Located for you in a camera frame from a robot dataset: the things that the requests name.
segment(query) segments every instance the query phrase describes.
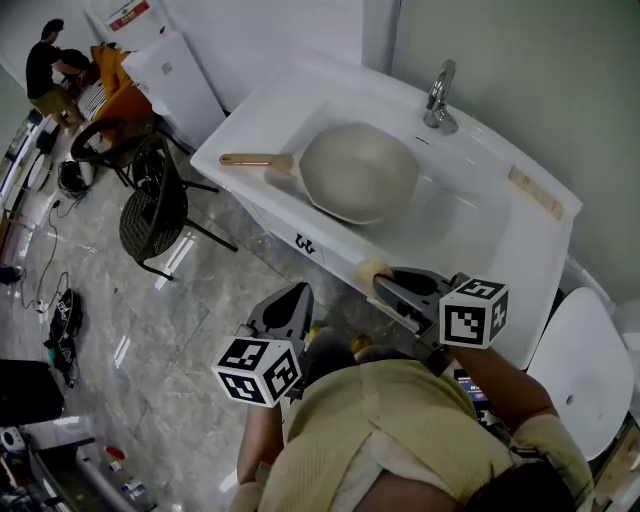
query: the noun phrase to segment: cable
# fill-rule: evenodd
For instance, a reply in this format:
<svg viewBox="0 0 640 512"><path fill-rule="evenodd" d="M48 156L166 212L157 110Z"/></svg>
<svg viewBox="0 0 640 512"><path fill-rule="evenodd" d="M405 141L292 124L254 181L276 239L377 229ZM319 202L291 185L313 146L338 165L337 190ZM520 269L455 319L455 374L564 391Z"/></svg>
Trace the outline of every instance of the cable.
<svg viewBox="0 0 640 512"><path fill-rule="evenodd" d="M60 215L59 207L60 205L58 205L57 207L54 206L55 210L56 210L56 217L58 217L59 219L64 219L67 215L69 215L71 213L71 210L73 210L74 208L77 208L77 206L80 204L80 202L89 195L90 190L85 190L82 193L79 193L80 195L76 198L76 200L73 202L73 204L69 207L69 209L67 210L67 213L64 213L62 215Z"/></svg>
<svg viewBox="0 0 640 512"><path fill-rule="evenodd" d="M22 307L24 309L30 309L33 306L33 309L40 314L44 314L47 311L49 311L51 309L51 306L53 305L54 301L56 300L56 297L60 296L62 297L62 294L60 293L60 284L62 283L62 279L66 278L66 284L65 284L65 288L69 288L69 273L68 272L63 272L62 274L60 274L60 279L58 279L58 284L56 286L56 291L53 294L53 297L51 297L51 301L49 302L49 305L47 306L46 309L44 310L40 310L38 309L38 307L36 306L37 303L40 303L41 301L39 300L40 297L40 290L42 289L42 283L44 282L44 277L47 275L47 271L49 270L49 267L51 266L51 263L53 263L53 257L56 254L56 249L58 248L58 228L56 228L52 223L51 223L51 213L53 212L53 210L56 210L56 215L58 213L58 208L60 207L60 201L57 200L56 202L53 203L53 206L51 207L51 209L49 210L49 216L48 216L48 220L49 220L49 226L51 226L51 228L54 231L54 241L53 241L53 251L51 251L51 257L49 258L49 261L47 262L47 265L44 268L44 272L42 272L42 276L40 276L40 280L38 281L38 288L36 290L36 296L33 300L31 300L29 302L29 304L25 304L24 303L24 282L27 280L27 269L24 269L24 273L22 275L22 279L20 281L20 302L22 302ZM63 218L66 217L67 215L69 215L69 212L67 212L65 215L63 215L62 217L58 217L58 218Z"/></svg>

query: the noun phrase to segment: person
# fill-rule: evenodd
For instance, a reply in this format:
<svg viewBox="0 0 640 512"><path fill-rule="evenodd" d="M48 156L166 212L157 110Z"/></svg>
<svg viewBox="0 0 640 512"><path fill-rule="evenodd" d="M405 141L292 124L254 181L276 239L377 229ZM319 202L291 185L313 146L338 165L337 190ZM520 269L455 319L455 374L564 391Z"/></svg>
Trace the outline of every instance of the person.
<svg viewBox="0 0 640 512"><path fill-rule="evenodd" d="M230 510L590 510L589 467L542 385L490 348L449 348L508 443L452 378L391 348L354 356L324 327L285 436L279 405L249 406Z"/></svg>
<svg viewBox="0 0 640 512"><path fill-rule="evenodd" d="M52 115L63 128L75 128L82 123L82 115L69 93L53 82L53 69L65 75L81 75L83 70L65 64L62 51L53 46L64 21L49 21L42 30L42 38L31 49L27 58L27 96L42 115ZM63 112L67 112L69 122Z"/></svg>
<svg viewBox="0 0 640 512"><path fill-rule="evenodd" d="M60 60L67 66L80 70L80 73L64 73L65 78L72 83L78 82L78 77L82 77L91 65L91 62L84 53L79 50L74 50L73 48L60 50Z"/></svg>

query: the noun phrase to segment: black chair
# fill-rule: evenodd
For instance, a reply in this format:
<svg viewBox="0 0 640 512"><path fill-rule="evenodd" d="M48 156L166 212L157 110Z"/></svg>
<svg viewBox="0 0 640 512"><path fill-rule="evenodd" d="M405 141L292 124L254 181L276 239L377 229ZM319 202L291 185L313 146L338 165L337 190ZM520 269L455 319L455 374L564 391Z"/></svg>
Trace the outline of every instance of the black chair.
<svg viewBox="0 0 640 512"><path fill-rule="evenodd" d="M143 269L173 280L173 277L148 267L144 262L169 249L185 225L230 251L238 251L236 246L187 217L188 187L215 193L218 189L182 180L163 137L152 134L143 141L133 159L132 174L137 190L127 200L120 216L120 240L127 253Z"/></svg>
<svg viewBox="0 0 640 512"><path fill-rule="evenodd" d="M76 162L88 162L92 165L101 165L113 169L125 187L135 188L135 184L125 171L131 164L136 150L142 142L152 133L159 132L175 146L185 153L189 152L162 130L155 118L140 118L134 121L122 119L99 119L87 126L73 141L71 145L71 158ZM89 140L96 134L101 134L111 140L111 147L102 153L88 146Z"/></svg>

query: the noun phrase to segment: white box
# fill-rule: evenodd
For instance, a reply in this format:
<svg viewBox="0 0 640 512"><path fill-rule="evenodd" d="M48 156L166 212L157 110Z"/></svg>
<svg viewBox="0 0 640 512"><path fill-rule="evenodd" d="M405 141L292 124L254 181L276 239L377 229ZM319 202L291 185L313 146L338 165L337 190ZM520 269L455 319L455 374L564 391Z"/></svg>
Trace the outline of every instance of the white box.
<svg viewBox="0 0 640 512"><path fill-rule="evenodd" d="M227 397L262 407L274 407L302 377L288 340L230 336L211 368Z"/></svg>
<svg viewBox="0 0 640 512"><path fill-rule="evenodd" d="M509 288L473 278L440 299L440 343L488 348L507 324Z"/></svg>

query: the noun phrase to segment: chair leg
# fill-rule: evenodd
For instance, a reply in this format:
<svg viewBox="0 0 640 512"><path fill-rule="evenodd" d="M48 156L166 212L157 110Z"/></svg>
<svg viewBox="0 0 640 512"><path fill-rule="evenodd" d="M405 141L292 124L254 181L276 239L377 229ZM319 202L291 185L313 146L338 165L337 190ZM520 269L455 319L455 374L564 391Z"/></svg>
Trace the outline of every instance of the chair leg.
<svg viewBox="0 0 640 512"><path fill-rule="evenodd" d="M136 184L133 182L133 180L131 178L129 178L127 173L124 172L120 167L114 167L113 170L116 171L116 174L118 175L118 177L120 178L122 183L124 183L125 187L129 186L134 190L137 188Z"/></svg>
<svg viewBox="0 0 640 512"><path fill-rule="evenodd" d="M159 270L156 270L155 268L148 267L147 265L144 264L143 261L136 261L136 263L138 265L140 265L140 267L145 269L147 272L151 272L152 274L156 274L158 276L162 276L168 281L173 281L173 276L169 276L169 275L165 274L164 272L160 272Z"/></svg>
<svg viewBox="0 0 640 512"><path fill-rule="evenodd" d="M118 176L118 178L120 178L120 181L124 185L124 188L128 188L129 185L127 183L127 180L124 179L124 176L122 175L122 172L119 169L113 169L113 170L115 171L116 176Z"/></svg>
<svg viewBox="0 0 640 512"><path fill-rule="evenodd" d="M200 233L202 233L203 235L211 238L211 240L214 240L214 241L218 242L220 245L226 247L230 251L238 252L238 248L235 245L230 244L229 242L226 242L225 240L223 240L220 237L217 237L216 235L214 235L210 231L207 231L206 229L204 229L202 226L199 226L195 222L193 222L193 221L191 221L189 219L184 219L184 223L185 223L186 226L192 227L196 231L200 231Z"/></svg>
<svg viewBox="0 0 640 512"><path fill-rule="evenodd" d="M187 189L189 187L192 187L192 188L199 188L199 189L202 189L202 190L208 190L209 192L215 192L216 194L218 192L220 192L215 187L209 187L207 185L200 185L200 183L195 183L193 181L182 180L182 184L184 185L185 189Z"/></svg>
<svg viewBox="0 0 640 512"><path fill-rule="evenodd" d="M186 148L180 144L168 131L163 130L162 128L156 127L156 131L162 135L164 135L167 139L173 142L173 145L177 147L180 151L182 151L185 155L190 155L191 152L187 151Z"/></svg>

